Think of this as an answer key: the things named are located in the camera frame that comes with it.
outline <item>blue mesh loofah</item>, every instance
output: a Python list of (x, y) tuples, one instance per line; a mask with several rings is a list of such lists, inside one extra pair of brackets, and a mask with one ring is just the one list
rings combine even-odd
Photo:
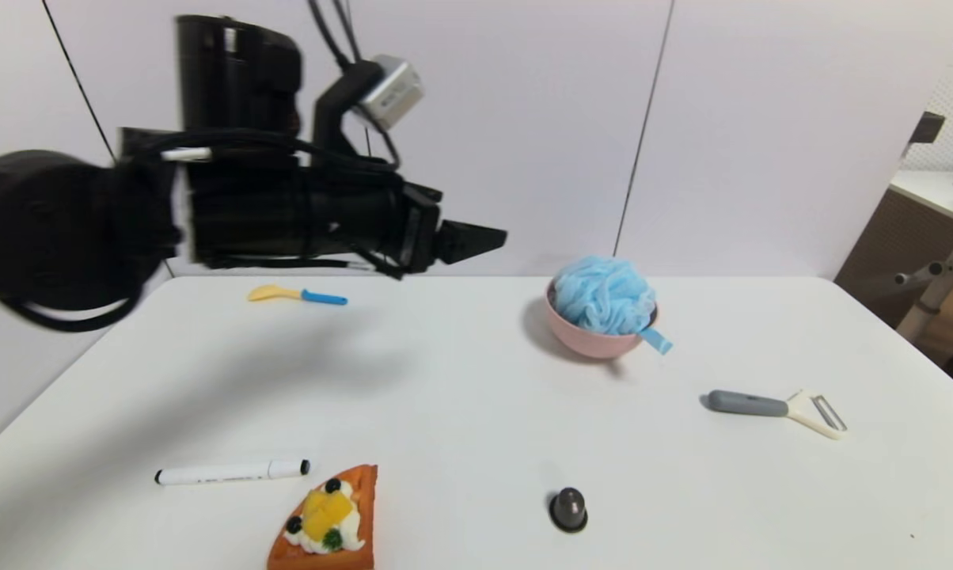
[(557, 313), (593, 333), (641, 333), (656, 308), (656, 291), (631, 263), (612, 257), (589, 256), (570, 264), (553, 287)]

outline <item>vegetable peeler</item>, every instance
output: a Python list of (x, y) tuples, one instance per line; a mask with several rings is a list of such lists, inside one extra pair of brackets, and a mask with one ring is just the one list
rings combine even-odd
[[(820, 423), (803, 415), (801, 404), (806, 400), (810, 400), (814, 404), (825, 423)], [(792, 394), (786, 401), (773, 400), (771, 397), (751, 396), (748, 393), (727, 392), (725, 389), (714, 389), (711, 393), (708, 393), (708, 408), (712, 411), (730, 412), (731, 414), (790, 418), (792, 421), (832, 439), (841, 439), (842, 433), (849, 429), (824, 396), (821, 396), (820, 393), (808, 393), (803, 389)]]

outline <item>yellow mango piece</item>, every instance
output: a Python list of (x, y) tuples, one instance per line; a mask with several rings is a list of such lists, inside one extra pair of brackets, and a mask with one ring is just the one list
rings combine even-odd
[(343, 493), (333, 493), (322, 503), (321, 511), (332, 520), (332, 523), (339, 524), (353, 512), (353, 503)]
[(322, 503), (325, 502), (325, 498), (328, 498), (328, 493), (325, 493), (325, 491), (308, 491), (307, 497), (304, 498), (304, 508), (302, 512), (300, 512), (300, 517), (302, 517), (302, 519), (309, 519), (315, 511), (321, 508)]
[(321, 542), (329, 528), (335, 525), (332, 519), (329, 519), (324, 510), (321, 509), (315, 511), (314, 515), (311, 515), (308, 519), (303, 519), (302, 522), (304, 534), (307, 534), (307, 537), (315, 542)]

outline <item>white marker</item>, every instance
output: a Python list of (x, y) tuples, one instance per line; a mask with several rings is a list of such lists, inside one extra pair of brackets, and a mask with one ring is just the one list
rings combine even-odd
[(300, 477), (307, 475), (311, 463), (303, 461), (238, 463), (237, 465), (206, 465), (200, 468), (160, 469), (154, 481), (161, 485), (193, 485), (197, 483), (226, 483), (230, 481), (259, 481)]

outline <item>table leg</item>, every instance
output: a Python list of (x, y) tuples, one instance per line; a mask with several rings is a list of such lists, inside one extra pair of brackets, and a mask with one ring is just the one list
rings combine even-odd
[(896, 328), (899, 335), (911, 343), (917, 342), (917, 338), (923, 333), (923, 329), (926, 329), (933, 315), (939, 313), (940, 303), (944, 302), (953, 289), (953, 250), (947, 257), (947, 262), (944, 262), (944, 269), (946, 269), (944, 274), (930, 282), (921, 298), (910, 308), (909, 313), (902, 318), (902, 322), (899, 322)]

